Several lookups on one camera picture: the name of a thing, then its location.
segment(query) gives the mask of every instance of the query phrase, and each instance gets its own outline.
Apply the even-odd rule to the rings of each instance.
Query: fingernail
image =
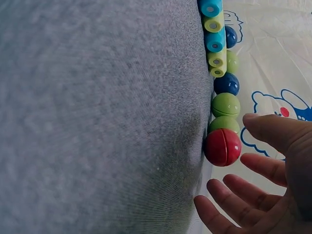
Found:
[[[243,123],[244,125],[246,125],[246,122],[248,122],[249,120],[252,120],[256,117],[258,117],[259,115],[255,114],[255,113],[250,113],[250,114],[245,114],[243,117]]]
[[[243,118],[248,119],[248,118],[255,118],[258,116],[259,115],[257,115],[256,113],[249,113],[249,114],[245,114]]]

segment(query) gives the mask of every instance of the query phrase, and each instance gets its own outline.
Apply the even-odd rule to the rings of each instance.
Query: finger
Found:
[[[285,162],[257,154],[243,154],[240,161],[250,170],[264,176],[274,184],[287,187]]]
[[[281,196],[267,194],[236,175],[226,175],[223,182],[235,195],[261,211],[269,211],[281,199]]]
[[[224,217],[212,204],[212,202],[204,197],[197,196],[194,204],[198,215],[213,234],[242,234],[242,229],[231,223]]]
[[[308,140],[312,137],[312,123],[308,121],[246,114],[243,123],[254,138],[273,146],[285,157],[290,155],[292,147],[298,149],[298,145],[311,144]]]
[[[249,206],[216,179],[208,181],[207,189],[216,203],[241,227],[252,227],[265,214]]]

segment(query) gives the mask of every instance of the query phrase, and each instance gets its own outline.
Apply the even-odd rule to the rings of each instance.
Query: blue outline drawing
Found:
[[[295,98],[297,98],[299,101],[301,101],[307,108],[306,109],[298,109],[297,107],[294,106],[294,104],[292,104],[291,100],[286,100],[285,97],[284,97],[284,93],[286,92],[289,92],[290,94],[292,94]],[[257,101],[254,99],[254,95],[255,94],[261,94],[262,96],[267,96],[267,97],[271,97],[275,100],[282,100],[282,101],[285,101],[287,102],[294,110],[294,112],[296,113],[297,115],[297,119],[298,120],[304,120],[304,121],[312,121],[312,108],[309,107],[307,105],[307,103],[300,97],[298,96],[297,94],[295,94],[294,92],[288,90],[288,89],[282,89],[281,92],[280,92],[280,96],[281,97],[274,97],[272,95],[269,95],[269,94],[264,94],[263,92],[261,91],[255,91],[252,93],[252,100],[254,102],[254,106],[253,106],[253,112],[254,113],[257,113],[257,110],[256,110],[256,107],[258,105]],[[248,142],[246,142],[244,140],[244,137],[243,137],[243,134],[244,134],[244,131],[246,131],[246,128],[244,127],[240,133],[240,138],[241,138],[241,141],[243,142],[244,145],[248,146],[248,147],[251,147],[251,148],[254,148],[258,153],[260,154],[264,154],[265,156],[267,157],[270,157],[268,155],[268,153],[265,151],[265,150],[260,150],[256,144],[250,144]]]
[[[236,32],[237,34],[240,34],[240,40],[237,42],[237,43],[241,43],[242,42],[242,40],[243,40],[243,38],[244,38],[244,35],[243,35],[243,32],[242,32],[242,24],[244,23],[243,21],[241,21],[240,19],[239,19],[239,17],[237,16],[237,14],[235,13],[235,12],[233,12],[233,11],[224,11],[224,15],[228,15],[229,17],[231,17],[232,16],[232,14],[229,14],[229,13],[227,13],[227,12],[229,12],[229,13],[232,13],[232,14],[234,14],[234,16],[236,17],[236,20],[235,21],[237,21],[237,23],[238,23],[238,26],[239,26],[239,32]],[[228,25],[228,26],[234,26],[234,24],[229,24],[229,23],[227,23],[227,22],[231,22],[232,20],[224,20],[224,23],[225,23],[225,25]]]

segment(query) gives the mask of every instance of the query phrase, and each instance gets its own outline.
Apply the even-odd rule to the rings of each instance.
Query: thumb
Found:
[[[243,123],[254,138],[268,143],[285,157],[312,149],[312,122],[278,115],[246,114]]]

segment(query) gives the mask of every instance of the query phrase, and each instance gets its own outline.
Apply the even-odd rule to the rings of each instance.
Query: toy ball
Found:
[[[234,118],[229,117],[229,116],[219,116],[215,118],[210,123],[208,131],[213,132],[214,130],[221,129],[221,128],[232,130],[236,134],[239,134],[240,132],[240,127],[239,127],[238,122]]]
[[[233,94],[222,93],[214,97],[211,109],[215,117],[230,116],[236,118],[240,112],[240,103]]]
[[[223,77],[214,79],[214,91],[216,94],[230,93],[236,96],[239,91],[238,79],[227,72]]]
[[[209,133],[204,142],[208,161],[218,167],[233,164],[240,156],[241,142],[238,135],[229,129],[217,129]]]
[[[225,36],[227,48],[232,48],[237,44],[237,34],[232,27],[225,26]]]
[[[226,58],[227,72],[234,74],[238,70],[238,57],[233,51],[227,50]]]

